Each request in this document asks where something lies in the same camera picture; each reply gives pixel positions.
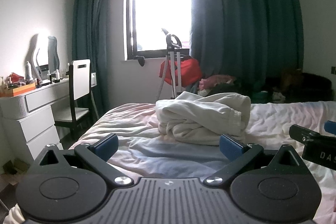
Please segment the window with dark frame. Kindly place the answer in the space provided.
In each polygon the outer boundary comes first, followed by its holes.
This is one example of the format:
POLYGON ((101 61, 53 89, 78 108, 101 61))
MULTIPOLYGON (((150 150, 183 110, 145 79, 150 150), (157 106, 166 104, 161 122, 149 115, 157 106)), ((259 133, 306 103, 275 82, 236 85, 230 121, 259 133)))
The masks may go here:
POLYGON ((162 58, 166 35, 176 35, 189 54, 191 0, 125 0, 126 59, 162 58))

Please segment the orange box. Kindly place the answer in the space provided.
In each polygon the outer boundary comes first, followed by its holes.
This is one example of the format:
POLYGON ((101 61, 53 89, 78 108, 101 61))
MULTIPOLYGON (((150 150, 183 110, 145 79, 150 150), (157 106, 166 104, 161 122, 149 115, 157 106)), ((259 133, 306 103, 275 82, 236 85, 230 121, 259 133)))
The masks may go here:
POLYGON ((36 89, 36 86, 34 83, 20 86, 17 88, 11 88, 11 89, 5 89, 3 92, 1 92, 0 97, 15 97, 20 94, 24 94, 30 91, 33 91, 36 89))

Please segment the white sweatpants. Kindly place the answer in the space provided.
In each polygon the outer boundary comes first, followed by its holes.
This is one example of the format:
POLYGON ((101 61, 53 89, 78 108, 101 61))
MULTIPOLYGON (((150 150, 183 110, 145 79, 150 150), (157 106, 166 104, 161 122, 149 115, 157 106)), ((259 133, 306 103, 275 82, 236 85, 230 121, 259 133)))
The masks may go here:
POLYGON ((183 143, 218 145, 226 134, 244 141, 251 99, 239 93, 202 97, 182 92, 173 100, 155 103, 158 131, 183 143))

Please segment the cardboard box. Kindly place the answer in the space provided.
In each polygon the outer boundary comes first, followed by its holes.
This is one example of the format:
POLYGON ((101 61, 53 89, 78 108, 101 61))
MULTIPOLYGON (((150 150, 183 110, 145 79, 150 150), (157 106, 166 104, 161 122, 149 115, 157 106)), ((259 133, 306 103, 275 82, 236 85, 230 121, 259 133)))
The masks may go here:
POLYGON ((29 170, 29 163, 15 158, 14 161, 8 161, 3 165, 4 173, 1 174, 1 182, 16 186, 29 170))

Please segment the teal curtain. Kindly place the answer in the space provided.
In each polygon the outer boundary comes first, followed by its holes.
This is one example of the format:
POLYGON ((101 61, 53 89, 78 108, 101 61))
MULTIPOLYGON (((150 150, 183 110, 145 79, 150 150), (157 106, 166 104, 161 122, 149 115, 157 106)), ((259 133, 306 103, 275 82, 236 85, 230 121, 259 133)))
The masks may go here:
POLYGON ((299 0, 191 0, 191 56, 206 77, 236 77, 241 94, 302 68, 303 52, 299 0))
POLYGON ((108 110, 108 0, 75 0, 73 8, 72 59, 91 61, 96 74, 93 90, 98 116, 108 110))

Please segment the pile of clothes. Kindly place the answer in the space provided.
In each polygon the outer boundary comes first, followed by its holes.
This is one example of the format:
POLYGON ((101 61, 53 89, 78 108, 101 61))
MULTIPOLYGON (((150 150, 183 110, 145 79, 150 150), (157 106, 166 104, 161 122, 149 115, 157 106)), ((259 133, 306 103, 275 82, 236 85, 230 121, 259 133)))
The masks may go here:
POLYGON ((198 92, 199 96, 207 96, 214 87, 221 84, 232 84, 236 80, 236 77, 230 75, 213 75, 206 79, 199 81, 198 92))

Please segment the wavy vanity mirror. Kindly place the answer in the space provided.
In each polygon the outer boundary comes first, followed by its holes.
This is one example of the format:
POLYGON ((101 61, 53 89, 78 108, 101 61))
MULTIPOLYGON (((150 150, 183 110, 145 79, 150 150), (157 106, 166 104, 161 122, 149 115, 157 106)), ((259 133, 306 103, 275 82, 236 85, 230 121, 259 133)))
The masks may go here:
POLYGON ((55 74, 60 69, 58 56, 58 41, 54 36, 35 34, 31 38, 33 52, 31 65, 36 76, 40 80, 46 80, 48 74, 55 74))

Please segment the white dresser desk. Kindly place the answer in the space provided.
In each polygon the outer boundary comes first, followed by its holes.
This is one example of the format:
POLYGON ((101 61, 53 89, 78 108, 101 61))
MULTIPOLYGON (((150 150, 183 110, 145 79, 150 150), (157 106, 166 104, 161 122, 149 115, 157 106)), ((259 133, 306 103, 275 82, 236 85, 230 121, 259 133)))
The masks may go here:
POLYGON ((1 98, 1 121, 16 159, 31 164, 48 144, 62 149, 51 106, 68 96, 69 83, 65 79, 15 97, 1 98))

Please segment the pastel bed sheet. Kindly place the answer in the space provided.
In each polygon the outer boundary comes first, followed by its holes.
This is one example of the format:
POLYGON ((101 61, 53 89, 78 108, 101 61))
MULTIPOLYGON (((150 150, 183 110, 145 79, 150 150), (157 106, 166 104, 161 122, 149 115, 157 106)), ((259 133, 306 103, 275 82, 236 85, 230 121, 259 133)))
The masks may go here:
MULTIPOLYGON (((290 126, 297 124, 324 134, 327 121, 335 121, 333 101, 253 104, 240 141, 274 150, 289 144, 302 153, 303 145, 289 136, 290 126)), ((108 162, 133 179, 141 176, 203 179, 228 163, 220 152, 216 134, 206 130, 196 136, 161 133, 154 104, 127 103, 113 108, 78 142, 94 144, 111 133, 118 136, 119 145, 108 162)))

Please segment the teal curtain left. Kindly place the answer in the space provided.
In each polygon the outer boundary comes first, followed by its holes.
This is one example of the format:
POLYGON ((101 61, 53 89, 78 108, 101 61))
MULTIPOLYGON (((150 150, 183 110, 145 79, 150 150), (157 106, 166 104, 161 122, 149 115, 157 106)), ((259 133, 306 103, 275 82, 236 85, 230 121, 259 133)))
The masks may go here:
POLYGON ((93 90, 98 116, 108 110, 108 0, 75 0, 73 8, 72 59, 91 61, 96 74, 93 90))

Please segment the black white chair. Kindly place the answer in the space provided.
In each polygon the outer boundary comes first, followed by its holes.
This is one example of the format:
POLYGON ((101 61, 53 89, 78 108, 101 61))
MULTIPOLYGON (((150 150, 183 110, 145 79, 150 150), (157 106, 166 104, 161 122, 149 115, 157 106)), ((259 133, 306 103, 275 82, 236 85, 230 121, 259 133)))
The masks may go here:
POLYGON ((78 132, 83 122, 93 121, 93 103, 91 99, 91 61, 90 59, 74 60, 69 65, 69 106, 63 107, 54 114, 54 125, 67 128, 70 134, 78 132), (79 99, 87 98, 87 107, 78 107, 79 99))

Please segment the garment steamer stand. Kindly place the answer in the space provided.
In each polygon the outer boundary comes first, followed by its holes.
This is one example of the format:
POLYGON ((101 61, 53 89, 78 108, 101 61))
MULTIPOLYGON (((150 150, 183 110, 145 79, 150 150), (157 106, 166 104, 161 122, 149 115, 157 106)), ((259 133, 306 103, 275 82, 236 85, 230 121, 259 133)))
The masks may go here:
POLYGON ((163 63, 161 83, 159 85, 158 94, 155 98, 156 101, 160 99, 163 84, 165 83, 165 78, 167 74, 169 74, 171 79, 172 98, 174 99, 182 92, 182 70, 181 70, 182 43, 176 35, 169 33, 164 28, 162 29, 162 31, 166 35, 167 49, 166 49, 165 61, 163 63))

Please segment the red bag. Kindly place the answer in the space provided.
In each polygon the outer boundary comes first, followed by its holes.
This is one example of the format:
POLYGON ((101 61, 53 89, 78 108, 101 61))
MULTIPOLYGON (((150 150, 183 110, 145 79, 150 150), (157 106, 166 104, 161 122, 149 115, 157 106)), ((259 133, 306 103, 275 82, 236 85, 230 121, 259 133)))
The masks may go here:
MULTIPOLYGON (((159 78, 163 78, 163 71, 165 68, 166 61, 161 63, 159 78)), ((168 61, 168 66, 165 74, 165 82, 171 85, 172 77, 170 72, 171 62, 168 61)), ((177 70, 177 61, 175 61, 175 80, 178 80, 178 70, 177 70)), ((181 57, 181 79, 182 79, 182 87, 186 88, 187 86, 197 82, 202 78, 202 71, 199 66, 199 63, 196 59, 193 59, 190 56, 181 57)))

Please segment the teal curtain right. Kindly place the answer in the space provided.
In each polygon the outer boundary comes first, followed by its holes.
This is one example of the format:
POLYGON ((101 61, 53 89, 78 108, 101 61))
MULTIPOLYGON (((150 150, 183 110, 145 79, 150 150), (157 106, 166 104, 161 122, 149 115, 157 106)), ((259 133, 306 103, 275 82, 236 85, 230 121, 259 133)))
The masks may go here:
POLYGON ((302 68, 303 52, 299 0, 191 0, 191 56, 206 77, 236 77, 241 94, 302 68))

